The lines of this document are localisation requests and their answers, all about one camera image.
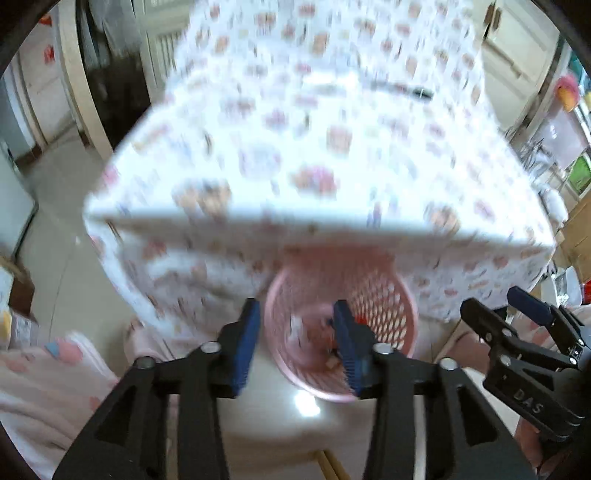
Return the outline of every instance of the patterned fabric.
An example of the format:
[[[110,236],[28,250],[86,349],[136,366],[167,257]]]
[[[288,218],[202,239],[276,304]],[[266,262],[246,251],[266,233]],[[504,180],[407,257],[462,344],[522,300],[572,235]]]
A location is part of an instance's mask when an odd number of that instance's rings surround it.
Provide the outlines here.
[[[199,2],[164,102],[86,204],[141,322],[209,340],[308,244],[391,251],[442,319],[531,288],[553,235],[483,94],[470,7]],[[433,100],[404,93],[418,87]]]
[[[73,332],[45,347],[0,353],[0,421],[40,480],[51,480],[119,379]]]

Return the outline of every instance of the pink laundry basket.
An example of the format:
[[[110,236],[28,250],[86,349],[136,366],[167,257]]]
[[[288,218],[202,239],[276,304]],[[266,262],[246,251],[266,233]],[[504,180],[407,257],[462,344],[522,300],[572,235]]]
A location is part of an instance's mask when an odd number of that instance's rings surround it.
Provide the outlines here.
[[[318,398],[348,402],[355,396],[328,325],[340,299],[378,342],[413,354],[416,304],[392,258],[373,249],[312,248],[292,256],[269,288],[264,328],[277,366],[292,383]]]

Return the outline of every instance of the door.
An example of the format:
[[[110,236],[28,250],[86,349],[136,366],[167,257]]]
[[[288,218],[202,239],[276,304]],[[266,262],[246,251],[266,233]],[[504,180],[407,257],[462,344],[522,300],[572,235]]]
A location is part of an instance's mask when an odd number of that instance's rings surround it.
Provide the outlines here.
[[[532,84],[546,73],[558,30],[531,0],[497,0],[486,43]]]
[[[548,73],[558,37],[531,0],[496,0],[482,54],[486,92],[503,130],[523,120]]]

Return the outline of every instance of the floor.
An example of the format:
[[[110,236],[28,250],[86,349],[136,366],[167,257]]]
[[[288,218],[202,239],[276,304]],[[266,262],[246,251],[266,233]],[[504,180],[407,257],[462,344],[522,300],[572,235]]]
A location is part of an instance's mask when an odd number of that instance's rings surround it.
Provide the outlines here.
[[[84,198],[103,166],[75,129],[52,144],[25,174],[39,211],[18,255],[35,285],[33,314],[42,340],[82,332],[122,374],[122,329],[134,313],[106,278],[82,221]]]

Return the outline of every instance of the wall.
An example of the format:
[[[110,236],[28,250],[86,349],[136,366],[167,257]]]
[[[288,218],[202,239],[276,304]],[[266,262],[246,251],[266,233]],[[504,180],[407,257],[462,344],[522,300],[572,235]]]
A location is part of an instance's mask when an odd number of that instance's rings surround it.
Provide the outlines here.
[[[53,28],[37,24],[18,50],[31,107],[47,143],[74,123],[60,66],[44,62],[44,50],[54,44]]]
[[[15,159],[31,151],[32,146],[27,142],[12,111],[4,78],[0,80],[0,139],[8,144]]]

